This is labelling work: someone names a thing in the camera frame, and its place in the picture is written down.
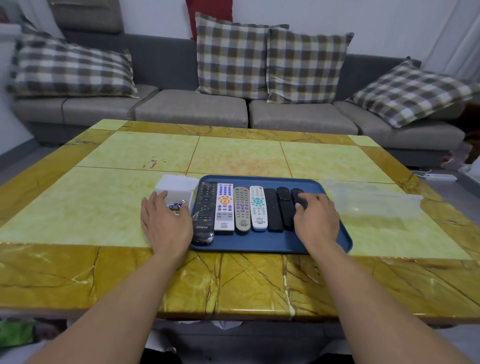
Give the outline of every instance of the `sofa backrest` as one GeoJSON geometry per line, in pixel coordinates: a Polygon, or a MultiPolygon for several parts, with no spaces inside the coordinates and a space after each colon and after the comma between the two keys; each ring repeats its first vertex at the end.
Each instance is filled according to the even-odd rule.
{"type": "MultiPolygon", "coordinates": [[[[193,40],[132,34],[63,33],[69,41],[85,47],[117,52],[128,49],[132,55],[136,83],[156,86],[160,90],[193,91],[198,87],[197,50],[193,40]]],[[[403,60],[347,54],[335,100],[345,100],[403,60]]]]}

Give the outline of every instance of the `gray remote control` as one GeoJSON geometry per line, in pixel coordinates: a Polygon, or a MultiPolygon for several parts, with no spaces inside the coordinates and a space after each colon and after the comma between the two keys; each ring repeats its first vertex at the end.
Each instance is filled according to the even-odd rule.
{"type": "Polygon", "coordinates": [[[250,230],[250,195],[245,187],[233,190],[233,206],[235,207],[235,227],[239,231],[250,230]]]}

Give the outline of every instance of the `person's left hand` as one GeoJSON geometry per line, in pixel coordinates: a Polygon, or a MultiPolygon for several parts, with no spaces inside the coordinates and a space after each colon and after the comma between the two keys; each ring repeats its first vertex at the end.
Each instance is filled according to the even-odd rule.
{"type": "Polygon", "coordinates": [[[157,196],[153,191],[147,200],[142,198],[140,222],[155,254],[183,259],[193,236],[192,218],[188,204],[183,204],[175,215],[165,203],[167,191],[157,196]]]}

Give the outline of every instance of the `power strip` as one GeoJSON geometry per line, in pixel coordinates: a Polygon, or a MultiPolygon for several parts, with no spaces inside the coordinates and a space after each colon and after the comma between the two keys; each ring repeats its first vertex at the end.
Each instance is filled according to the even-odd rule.
{"type": "Polygon", "coordinates": [[[429,181],[455,182],[457,180],[453,174],[425,173],[423,177],[429,181]]]}

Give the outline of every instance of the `checkered pillow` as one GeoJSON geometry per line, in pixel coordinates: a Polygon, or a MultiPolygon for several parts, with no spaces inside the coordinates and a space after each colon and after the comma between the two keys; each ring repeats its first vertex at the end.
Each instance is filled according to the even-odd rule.
{"type": "Polygon", "coordinates": [[[12,59],[10,93],[31,96],[138,98],[130,54],[81,47],[22,24],[12,59]]]}
{"type": "Polygon", "coordinates": [[[392,68],[346,101],[400,128],[480,93],[480,84],[465,84],[450,76],[423,71],[411,60],[392,68]]]}
{"type": "Polygon", "coordinates": [[[353,33],[307,36],[274,26],[267,55],[267,102],[333,102],[353,33]]]}
{"type": "Polygon", "coordinates": [[[197,92],[268,98],[266,58],[268,25],[221,21],[197,12],[197,92]]]}

